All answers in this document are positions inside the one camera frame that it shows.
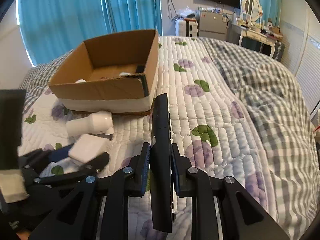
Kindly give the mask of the white rectangular box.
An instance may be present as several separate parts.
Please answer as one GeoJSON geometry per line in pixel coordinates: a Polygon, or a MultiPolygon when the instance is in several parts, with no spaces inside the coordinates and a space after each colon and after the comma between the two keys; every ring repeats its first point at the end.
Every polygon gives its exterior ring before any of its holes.
{"type": "Polygon", "coordinates": [[[77,163],[84,164],[104,152],[108,152],[111,143],[108,139],[90,134],[83,134],[74,143],[68,156],[77,163]]]}

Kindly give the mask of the white plastic bottle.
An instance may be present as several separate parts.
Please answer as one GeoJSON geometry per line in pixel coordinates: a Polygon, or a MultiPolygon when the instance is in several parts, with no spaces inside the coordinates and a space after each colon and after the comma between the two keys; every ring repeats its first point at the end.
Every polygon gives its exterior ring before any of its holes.
{"type": "Polygon", "coordinates": [[[68,121],[66,122],[66,130],[70,137],[83,134],[112,135],[114,133],[112,114],[107,111],[99,111],[85,118],[68,121]]]}

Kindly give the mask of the black remote control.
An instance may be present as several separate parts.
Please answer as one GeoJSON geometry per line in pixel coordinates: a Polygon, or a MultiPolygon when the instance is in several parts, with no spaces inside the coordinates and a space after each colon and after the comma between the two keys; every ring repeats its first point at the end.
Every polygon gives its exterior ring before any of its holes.
{"type": "Polygon", "coordinates": [[[153,102],[150,150],[152,222],[155,230],[172,232],[171,141],[168,95],[153,102]]]}

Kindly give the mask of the light blue round object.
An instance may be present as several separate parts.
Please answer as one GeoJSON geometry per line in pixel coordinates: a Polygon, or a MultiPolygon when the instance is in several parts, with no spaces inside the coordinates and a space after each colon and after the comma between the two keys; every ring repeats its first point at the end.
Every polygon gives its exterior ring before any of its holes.
{"type": "Polygon", "coordinates": [[[119,76],[131,76],[131,73],[127,73],[127,72],[122,72],[119,74],[119,76]]]}

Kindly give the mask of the brown cardboard box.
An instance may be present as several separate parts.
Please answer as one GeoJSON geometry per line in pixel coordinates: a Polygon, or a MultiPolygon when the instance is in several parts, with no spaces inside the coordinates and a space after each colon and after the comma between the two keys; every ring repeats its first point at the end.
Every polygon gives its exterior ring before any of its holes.
{"type": "Polygon", "coordinates": [[[157,88],[158,54],[155,29],[91,38],[63,60],[49,88],[72,111],[145,114],[157,88]]]}

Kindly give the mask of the floral quilted bedspread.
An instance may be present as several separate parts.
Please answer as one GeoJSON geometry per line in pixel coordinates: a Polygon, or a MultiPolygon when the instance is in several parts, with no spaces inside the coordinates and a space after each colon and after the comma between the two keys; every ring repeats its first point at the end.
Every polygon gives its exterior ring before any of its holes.
{"type": "MultiPolygon", "coordinates": [[[[301,88],[280,62],[210,38],[159,37],[156,95],[167,93],[172,142],[193,166],[233,176],[290,239],[300,239],[319,212],[319,160],[301,88]]],[[[19,155],[71,144],[68,110],[48,83],[68,51],[29,70],[19,155]]],[[[113,174],[151,140],[152,114],[114,116],[113,174]]],[[[152,228],[150,187],[129,200],[129,239],[164,239],[152,228]]]]}

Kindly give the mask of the blue curtains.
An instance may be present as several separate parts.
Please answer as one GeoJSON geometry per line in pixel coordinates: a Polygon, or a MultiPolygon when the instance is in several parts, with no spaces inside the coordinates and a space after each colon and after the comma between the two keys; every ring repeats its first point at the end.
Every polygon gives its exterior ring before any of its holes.
{"type": "Polygon", "coordinates": [[[96,36],[136,29],[162,32],[160,0],[18,0],[17,13],[34,66],[96,36]]]}

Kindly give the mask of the white suitcase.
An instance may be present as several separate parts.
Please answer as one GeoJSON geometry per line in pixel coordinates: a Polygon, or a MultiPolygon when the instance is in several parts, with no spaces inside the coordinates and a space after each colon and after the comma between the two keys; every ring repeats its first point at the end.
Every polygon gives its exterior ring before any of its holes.
{"type": "Polygon", "coordinates": [[[175,22],[175,35],[183,37],[198,36],[198,22],[194,19],[179,19],[175,22]]]}

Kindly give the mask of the white dressing table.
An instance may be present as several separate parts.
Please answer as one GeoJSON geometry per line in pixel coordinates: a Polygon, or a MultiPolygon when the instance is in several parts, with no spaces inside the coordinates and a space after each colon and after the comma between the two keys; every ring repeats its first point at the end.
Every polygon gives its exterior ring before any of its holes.
{"type": "Polygon", "coordinates": [[[273,57],[274,56],[274,52],[276,51],[275,49],[275,44],[276,44],[276,40],[262,34],[262,33],[257,33],[256,31],[252,31],[249,28],[245,28],[243,26],[240,25],[236,25],[236,24],[231,24],[231,29],[232,31],[234,31],[236,34],[239,34],[239,41],[238,41],[238,45],[241,46],[242,45],[242,40],[244,37],[247,37],[249,39],[252,39],[254,41],[260,42],[261,44],[265,44],[271,47],[271,52],[269,57],[273,57]]]}

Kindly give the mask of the white louvered wardrobe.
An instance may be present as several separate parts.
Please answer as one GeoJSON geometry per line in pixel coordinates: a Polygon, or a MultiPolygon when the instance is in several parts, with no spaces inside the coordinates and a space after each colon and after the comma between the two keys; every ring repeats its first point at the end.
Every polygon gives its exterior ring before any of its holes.
{"type": "Polygon", "coordinates": [[[319,110],[319,21],[306,0],[281,0],[281,62],[296,77],[310,118],[319,110]]]}

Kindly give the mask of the oval vanity mirror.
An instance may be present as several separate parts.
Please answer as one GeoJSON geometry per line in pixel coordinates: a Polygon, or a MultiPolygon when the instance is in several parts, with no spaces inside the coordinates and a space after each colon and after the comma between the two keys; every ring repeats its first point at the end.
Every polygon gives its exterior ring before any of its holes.
{"type": "Polygon", "coordinates": [[[243,0],[242,16],[244,19],[251,17],[251,21],[257,21],[263,15],[263,7],[259,0],[243,0]]]}

